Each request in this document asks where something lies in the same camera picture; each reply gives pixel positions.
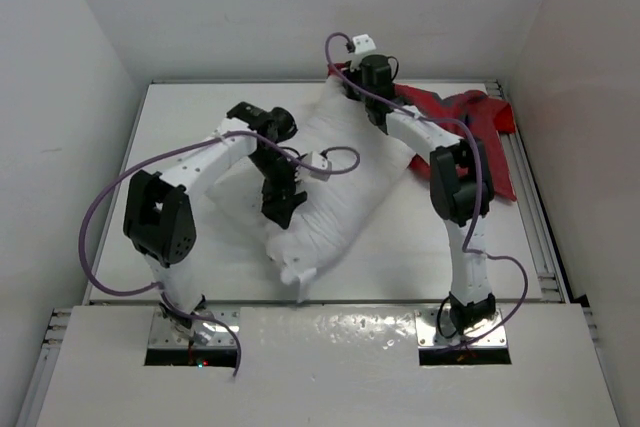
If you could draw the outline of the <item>white pillow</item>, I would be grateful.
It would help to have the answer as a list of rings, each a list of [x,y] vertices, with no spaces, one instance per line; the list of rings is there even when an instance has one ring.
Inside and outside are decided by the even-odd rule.
[[[355,242],[414,153],[374,127],[364,106],[347,98],[335,76],[326,80],[310,117],[289,144],[302,153],[326,152],[340,173],[326,182],[301,184],[307,199],[288,228],[261,214],[263,177],[251,162],[237,165],[206,196],[263,244],[282,283],[295,287],[297,300],[303,302],[314,281]]]

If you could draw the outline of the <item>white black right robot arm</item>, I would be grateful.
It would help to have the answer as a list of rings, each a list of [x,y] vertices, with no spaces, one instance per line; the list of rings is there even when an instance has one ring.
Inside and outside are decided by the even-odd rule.
[[[454,333],[461,336],[496,312],[482,225],[495,195],[484,145],[465,125],[460,135],[452,133],[445,126],[454,119],[431,118],[399,96],[384,55],[354,59],[334,71],[347,96],[364,105],[369,121],[430,167],[431,204],[445,223],[450,246],[449,316]]]

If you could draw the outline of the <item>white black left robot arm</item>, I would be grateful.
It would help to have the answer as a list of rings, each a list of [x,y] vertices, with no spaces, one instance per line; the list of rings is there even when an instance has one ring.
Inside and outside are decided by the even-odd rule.
[[[294,137],[289,111],[265,111],[247,102],[234,106],[201,147],[164,172],[136,172],[129,181],[123,231],[160,283],[163,311],[183,332],[204,303],[188,256],[196,239],[193,204],[237,162],[249,159],[262,174],[262,212],[282,228],[307,199],[292,160],[277,145]]]

